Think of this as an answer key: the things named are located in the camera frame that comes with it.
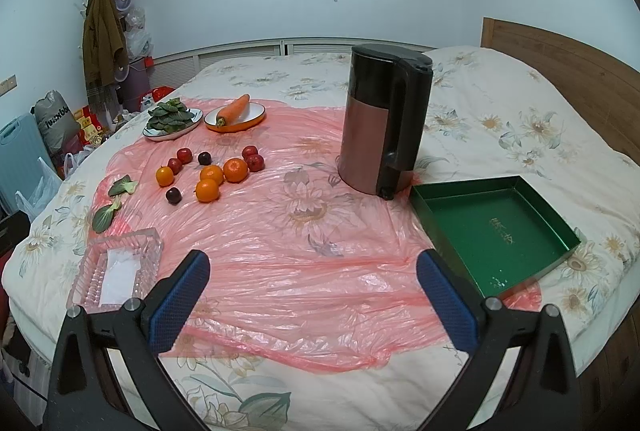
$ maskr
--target carrot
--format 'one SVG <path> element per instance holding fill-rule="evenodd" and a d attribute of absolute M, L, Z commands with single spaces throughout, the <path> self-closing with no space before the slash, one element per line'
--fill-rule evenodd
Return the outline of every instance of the carrot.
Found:
<path fill-rule="evenodd" d="M 249 105 L 249 94 L 245 93 L 240 98 L 236 98 L 231 104 L 227 104 L 216 115 L 216 125 L 218 127 L 233 124 L 242 115 L 242 112 Z"/>

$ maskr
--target plate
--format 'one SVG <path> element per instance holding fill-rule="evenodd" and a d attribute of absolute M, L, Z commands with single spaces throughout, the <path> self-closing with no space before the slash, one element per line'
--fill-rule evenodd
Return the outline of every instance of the plate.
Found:
<path fill-rule="evenodd" d="M 238 131 L 244 131 L 245 129 L 249 129 L 250 127 L 260 124 L 267 113 L 262 104 L 250 102 L 249 106 L 233 124 L 219 127 L 216 126 L 216 117 L 223 107 L 224 106 L 214 109 L 204 118 L 204 123 L 207 125 L 207 128 L 215 131 L 216 133 L 236 133 Z"/>
<path fill-rule="evenodd" d="M 145 127 L 142 130 L 142 134 L 146 136 L 149 140 L 153 140 L 154 142 L 164 142 L 165 140 L 175 140 L 177 138 L 180 138 L 182 135 L 186 135 L 187 133 L 196 129 L 198 127 L 198 124 L 202 120 L 201 109 L 195 109 L 194 107 L 190 107 L 188 111 L 192 112 L 195 115 L 191 119 L 193 121 L 193 124 L 191 124 L 190 126 L 170 134 L 167 134 L 166 131 L 159 131 L 157 129 L 147 129 Z"/>

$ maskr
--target orange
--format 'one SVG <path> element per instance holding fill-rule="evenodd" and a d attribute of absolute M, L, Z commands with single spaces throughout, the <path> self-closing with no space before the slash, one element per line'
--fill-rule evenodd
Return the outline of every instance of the orange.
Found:
<path fill-rule="evenodd" d="M 220 198 L 220 189 L 218 189 L 216 181 L 210 178 L 200 180 L 196 185 L 196 198 L 204 204 Z"/>
<path fill-rule="evenodd" d="M 156 171 L 156 180 L 158 181 L 158 185 L 160 187 L 166 187 L 173 184 L 174 172 L 171 170 L 171 167 L 164 166 Z"/>
<path fill-rule="evenodd" d="M 225 162 L 223 167 L 225 172 L 225 178 L 232 184 L 242 182 L 249 174 L 249 167 L 246 162 L 240 158 L 232 158 Z"/>
<path fill-rule="evenodd" d="M 223 174 L 222 169 L 220 169 L 220 166 L 204 166 L 202 171 L 200 171 L 200 179 L 215 180 L 218 185 L 221 185 L 222 182 L 225 181 L 225 175 Z"/>

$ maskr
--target snack package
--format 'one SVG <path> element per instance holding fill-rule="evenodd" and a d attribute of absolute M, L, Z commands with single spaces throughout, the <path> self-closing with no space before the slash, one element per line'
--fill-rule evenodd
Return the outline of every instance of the snack package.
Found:
<path fill-rule="evenodd" d="M 89 106 L 84 106 L 82 109 L 75 111 L 74 118 L 81 127 L 79 136 L 82 145 L 99 146 L 102 143 L 104 129 L 98 118 L 89 110 Z"/>

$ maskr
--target light switch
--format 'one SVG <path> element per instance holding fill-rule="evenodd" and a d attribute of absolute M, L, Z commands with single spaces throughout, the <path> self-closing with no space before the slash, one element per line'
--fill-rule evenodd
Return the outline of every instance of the light switch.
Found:
<path fill-rule="evenodd" d="M 12 75 L 7 80 L 0 82 L 0 96 L 4 95 L 7 91 L 13 90 L 18 85 L 15 80 L 15 75 Z"/>

